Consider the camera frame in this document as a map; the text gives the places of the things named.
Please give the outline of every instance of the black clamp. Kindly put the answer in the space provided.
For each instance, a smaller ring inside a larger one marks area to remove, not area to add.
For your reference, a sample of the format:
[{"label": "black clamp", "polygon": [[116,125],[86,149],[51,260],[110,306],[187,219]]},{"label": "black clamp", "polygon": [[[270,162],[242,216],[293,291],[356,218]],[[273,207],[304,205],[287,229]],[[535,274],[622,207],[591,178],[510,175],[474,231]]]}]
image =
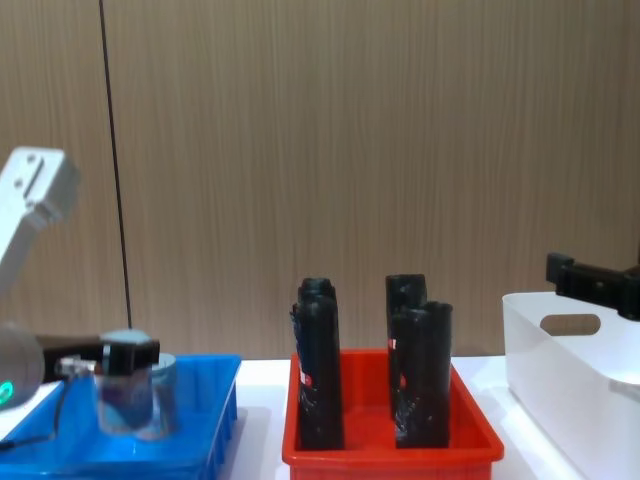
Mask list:
[{"label": "black clamp", "polygon": [[615,308],[621,317],[640,321],[640,266],[620,272],[550,253],[547,281],[556,285],[557,295]]}]

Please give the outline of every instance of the red tray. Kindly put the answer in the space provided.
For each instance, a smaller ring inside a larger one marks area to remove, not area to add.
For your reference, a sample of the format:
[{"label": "red tray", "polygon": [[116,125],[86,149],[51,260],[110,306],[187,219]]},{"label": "red tray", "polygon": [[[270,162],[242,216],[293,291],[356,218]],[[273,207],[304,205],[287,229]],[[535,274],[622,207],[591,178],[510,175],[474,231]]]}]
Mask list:
[{"label": "red tray", "polygon": [[298,356],[291,357],[282,459],[291,480],[489,480],[504,446],[460,376],[451,371],[451,445],[396,449],[386,350],[341,353],[345,450],[303,451],[298,435]]}]

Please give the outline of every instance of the blue tray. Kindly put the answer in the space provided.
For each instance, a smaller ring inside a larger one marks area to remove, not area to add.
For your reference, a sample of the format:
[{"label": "blue tray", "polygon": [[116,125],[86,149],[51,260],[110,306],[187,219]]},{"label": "blue tray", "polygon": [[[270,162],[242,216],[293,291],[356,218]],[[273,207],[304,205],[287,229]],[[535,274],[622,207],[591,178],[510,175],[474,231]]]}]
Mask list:
[{"label": "blue tray", "polygon": [[[0,478],[76,480],[213,480],[237,418],[236,374],[240,357],[196,355],[177,358],[175,399],[179,430],[147,442],[110,436],[98,427],[94,384],[76,381],[60,417],[58,438],[0,452]],[[7,439],[48,434],[53,425],[56,389]]]}]

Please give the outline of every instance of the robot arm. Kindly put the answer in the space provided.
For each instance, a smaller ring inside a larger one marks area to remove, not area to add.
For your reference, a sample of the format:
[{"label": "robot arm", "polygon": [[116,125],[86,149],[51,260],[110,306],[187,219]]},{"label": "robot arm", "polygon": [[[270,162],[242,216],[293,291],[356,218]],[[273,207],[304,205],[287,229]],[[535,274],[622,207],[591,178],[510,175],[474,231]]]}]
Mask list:
[{"label": "robot arm", "polygon": [[62,150],[11,153],[0,174],[0,295],[15,281],[36,234],[68,216],[79,180]]},{"label": "robot arm", "polygon": [[[0,295],[16,279],[36,234],[68,216],[79,173],[62,150],[15,149],[0,174]],[[0,325],[0,411],[29,400],[42,383],[86,371],[127,377],[158,362],[157,341],[34,336]]]}]

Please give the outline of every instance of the white table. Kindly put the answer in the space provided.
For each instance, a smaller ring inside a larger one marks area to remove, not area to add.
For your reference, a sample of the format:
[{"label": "white table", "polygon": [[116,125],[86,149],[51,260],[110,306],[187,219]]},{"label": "white table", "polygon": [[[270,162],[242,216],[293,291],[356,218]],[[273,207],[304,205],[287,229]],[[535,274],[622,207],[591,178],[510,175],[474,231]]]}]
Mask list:
[{"label": "white table", "polygon": [[[505,445],[504,460],[494,464],[494,480],[585,480],[509,391],[504,357],[454,358],[453,364]],[[281,455],[288,381],[288,360],[242,363],[238,421],[219,480],[289,480]],[[28,404],[0,414],[0,438],[51,390],[42,387]]]}]

